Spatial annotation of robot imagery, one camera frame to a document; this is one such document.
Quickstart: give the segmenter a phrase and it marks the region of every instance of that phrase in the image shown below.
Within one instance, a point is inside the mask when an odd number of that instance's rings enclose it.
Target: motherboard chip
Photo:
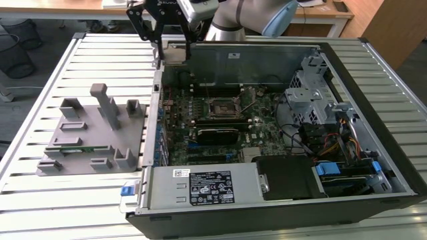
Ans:
[[[237,113],[236,104],[232,100],[213,100],[209,104],[209,110],[217,116],[234,116]]]

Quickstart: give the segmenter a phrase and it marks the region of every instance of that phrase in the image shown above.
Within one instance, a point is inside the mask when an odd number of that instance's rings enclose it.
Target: trash bin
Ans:
[[[36,30],[36,24],[30,19],[1,18],[0,25],[8,34],[18,37],[18,43],[25,50],[36,49],[42,42]]]
[[[10,79],[21,79],[36,70],[18,43],[20,38],[16,35],[0,34],[0,70]]]

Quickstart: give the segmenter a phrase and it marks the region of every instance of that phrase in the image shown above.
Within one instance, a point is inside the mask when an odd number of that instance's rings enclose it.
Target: chair leg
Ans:
[[[9,92],[9,90],[5,88],[5,86],[1,85],[0,83],[0,99],[8,103],[13,101],[14,96]]]

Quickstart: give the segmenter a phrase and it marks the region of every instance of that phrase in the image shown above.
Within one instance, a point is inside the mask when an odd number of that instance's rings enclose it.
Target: black plastic cover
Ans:
[[[312,167],[307,156],[257,156],[257,172],[264,175],[269,191],[262,193],[265,201],[285,199],[319,199],[327,196],[319,190]]]

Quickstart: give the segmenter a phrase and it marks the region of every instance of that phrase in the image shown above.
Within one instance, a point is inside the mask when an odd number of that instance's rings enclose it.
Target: metal table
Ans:
[[[265,41],[265,38],[248,37],[248,40]],[[270,41],[331,44],[425,180],[427,109],[371,45],[343,38],[282,37]],[[152,60],[149,43],[133,34],[88,34],[72,39],[0,162],[0,239],[145,239],[118,211],[120,187],[126,181],[137,180],[140,172],[38,177],[34,171],[58,123],[62,98],[77,97],[81,104],[94,104],[96,99],[89,97],[90,85],[105,83],[106,94],[117,104],[134,98],[149,104]],[[425,223],[427,207],[420,203],[355,224],[198,239],[427,239]]]

